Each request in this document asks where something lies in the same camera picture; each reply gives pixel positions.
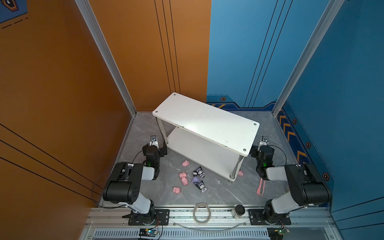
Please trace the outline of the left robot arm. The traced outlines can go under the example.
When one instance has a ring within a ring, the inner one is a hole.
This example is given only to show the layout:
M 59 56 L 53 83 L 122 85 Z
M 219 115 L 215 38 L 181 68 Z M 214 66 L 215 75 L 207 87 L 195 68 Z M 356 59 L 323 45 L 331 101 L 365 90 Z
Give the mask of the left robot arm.
M 145 145 L 143 163 L 117 163 L 106 182 L 103 200 L 132 210 L 131 217 L 144 225 L 157 221 L 154 202 L 140 193 L 142 181 L 153 181 L 160 173 L 160 158 L 168 154 L 166 143 L 161 148 Z

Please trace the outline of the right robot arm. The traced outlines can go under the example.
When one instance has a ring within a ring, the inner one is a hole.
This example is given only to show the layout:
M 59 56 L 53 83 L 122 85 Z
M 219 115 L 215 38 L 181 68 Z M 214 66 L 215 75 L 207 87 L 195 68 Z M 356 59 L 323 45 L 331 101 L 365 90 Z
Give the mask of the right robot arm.
M 322 205 L 332 201 L 332 193 L 312 164 L 274 166 L 275 149 L 271 146 L 253 146 L 251 157 L 257 160 L 256 171 L 264 181 L 287 182 L 289 191 L 268 200 L 259 217 L 266 224 L 282 223 L 289 213 L 309 205 Z

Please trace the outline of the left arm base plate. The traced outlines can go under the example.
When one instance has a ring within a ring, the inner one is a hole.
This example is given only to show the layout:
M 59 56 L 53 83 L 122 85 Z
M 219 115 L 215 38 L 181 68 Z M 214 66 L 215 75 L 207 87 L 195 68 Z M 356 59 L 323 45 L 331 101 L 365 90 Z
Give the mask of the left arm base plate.
M 153 213 L 146 215 L 131 213 L 129 218 L 129 226 L 155 226 L 158 223 L 163 226 L 169 224 L 170 210 L 168 209 L 155 209 Z

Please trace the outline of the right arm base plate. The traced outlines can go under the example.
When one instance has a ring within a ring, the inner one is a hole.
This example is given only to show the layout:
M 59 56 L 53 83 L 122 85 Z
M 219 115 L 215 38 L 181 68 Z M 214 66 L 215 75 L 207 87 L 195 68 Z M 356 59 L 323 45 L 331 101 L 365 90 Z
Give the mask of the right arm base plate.
M 252 226 L 256 225 L 285 225 L 290 226 L 292 224 L 288 214 L 276 214 L 275 212 L 266 213 L 262 209 L 249 209 L 249 219 Z

